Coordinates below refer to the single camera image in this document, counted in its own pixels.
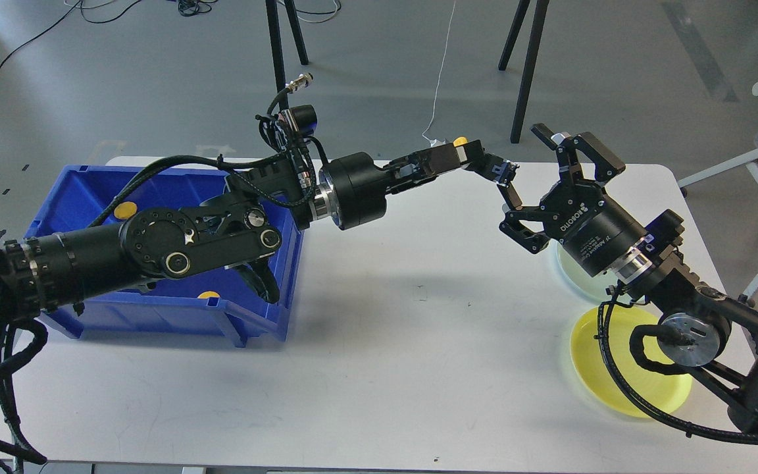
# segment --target connector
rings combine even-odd
[[[295,93],[300,89],[309,87],[309,84],[312,84],[313,79],[312,73],[301,72],[301,74],[297,76],[297,79],[286,84],[286,89],[289,90],[289,93]]]

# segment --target gray floor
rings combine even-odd
[[[128,3],[88,13],[108,18]],[[427,135],[466,135],[505,158],[551,161],[529,132],[520,144],[508,141],[527,27],[508,71],[495,66],[515,5],[457,2]],[[303,24],[312,61],[306,67],[284,31],[288,76],[308,70],[316,77],[292,105],[315,106],[316,134],[331,157],[366,151],[392,159],[428,146],[420,133],[431,116],[451,8],[446,0],[345,2],[332,21]],[[0,61],[65,12],[58,1],[0,0]],[[558,0],[548,18],[529,124],[595,132],[627,163],[659,163],[677,177],[753,147],[758,0]],[[253,115],[274,92],[267,35],[262,2],[220,2],[195,18],[180,17],[174,3],[143,2],[111,24],[87,24],[73,13],[17,52],[0,73],[6,238],[21,235],[63,165],[103,164],[118,154],[265,155]],[[725,288],[739,294],[758,268],[758,188],[739,169],[689,192]],[[393,212],[392,198],[389,207]],[[89,466],[44,471],[54,472]],[[180,468],[100,465],[96,472]]]

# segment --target white cable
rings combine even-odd
[[[279,3],[279,4],[280,4],[280,5],[282,5],[283,7],[285,7],[285,6],[286,6],[286,3],[285,3],[285,2],[283,2],[283,0],[277,0],[277,3]],[[338,12],[340,12],[340,11],[341,11],[341,3],[340,3],[340,0],[332,0],[332,3],[333,3],[333,5],[335,6],[335,9],[333,10],[332,14],[331,14],[331,15],[329,15],[327,18],[324,18],[324,19],[319,19],[318,21],[315,21],[315,20],[311,20],[311,19],[307,19],[307,18],[303,18],[303,17],[301,17],[300,15],[297,15],[297,18],[298,18],[298,19],[300,19],[301,21],[304,21],[304,22],[306,22],[306,23],[311,23],[311,24],[326,23],[326,22],[328,22],[330,19],[332,19],[332,18],[335,18],[335,17],[338,15]]]
[[[105,7],[105,6],[107,6],[107,5],[111,4],[111,3],[114,3],[114,2],[115,2],[115,0],[107,0],[107,2],[104,2],[104,3],[100,4],[100,5],[94,5],[92,7],[81,7],[81,9],[84,9],[84,10],[100,9],[101,7]],[[78,5],[78,3],[82,3],[82,0],[81,0],[81,2],[77,2],[74,5],[69,4],[69,2],[67,0],[63,0],[63,4],[66,5],[67,7],[75,7],[76,5]]]
[[[425,138],[426,140],[429,140],[429,143],[434,145],[436,144],[436,140],[432,140],[429,137],[426,137],[426,132],[429,132],[429,129],[431,128],[431,124],[434,122],[434,111],[437,108],[437,91],[440,89],[440,75],[443,74],[443,65],[446,62],[446,51],[449,50],[449,32],[452,30],[452,17],[455,16],[455,4],[457,4],[457,0],[454,0],[452,2],[452,13],[449,15],[449,26],[446,27],[446,44],[443,46],[443,59],[440,60],[440,71],[437,73],[437,86],[434,87],[434,102],[432,102],[432,118],[429,120],[429,125],[426,126],[426,129],[421,133],[421,136]]]

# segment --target black stand leg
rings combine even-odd
[[[531,2],[532,0],[520,0],[520,4],[517,5],[517,14],[514,15],[511,32],[508,33],[508,40],[505,42],[505,48],[502,50],[502,58],[499,58],[499,71],[505,71],[508,67],[508,60],[511,60],[511,53],[514,52],[517,36],[520,35],[520,28],[522,28],[522,22],[526,19],[528,6]]]
[[[297,18],[297,9],[294,7],[294,0],[283,0],[286,4],[286,13],[288,22],[291,24],[291,33],[294,35],[294,44],[297,45],[297,56],[300,57],[300,63],[306,66],[309,63],[309,57],[306,54],[306,44],[303,43],[303,31],[300,30],[300,20]]]
[[[511,129],[511,143],[520,143],[522,135],[522,123],[526,120],[526,108],[528,107],[528,94],[532,90],[532,79],[534,78],[534,67],[536,66],[536,55],[540,48],[540,38],[542,37],[542,26],[545,23],[545,10],[548,8],[549,0],[538,0],[534,9],[534,19],[532,21],[532,36],[528,40],[528,52],[526,53],[526,65],[522,69],[522,82],[520,83],[520,96],[517,99],[517,111],[514,114],[514,126]]]
[[[286,66],[282,60],[282,40],[280,39],[280,15],[277,13],[276,0],[265,0],[265,9],[268,11],[268,34],[271,36],[271,56],[274,59],[274,81],[276,92],[286,87]],[[288,97],[280,99],[280,109],[288,108]]]

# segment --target yellow dot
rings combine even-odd
[[[113,209],[113,215],[118,220],[130,219],[136,214],[136,203],[124,201]]]

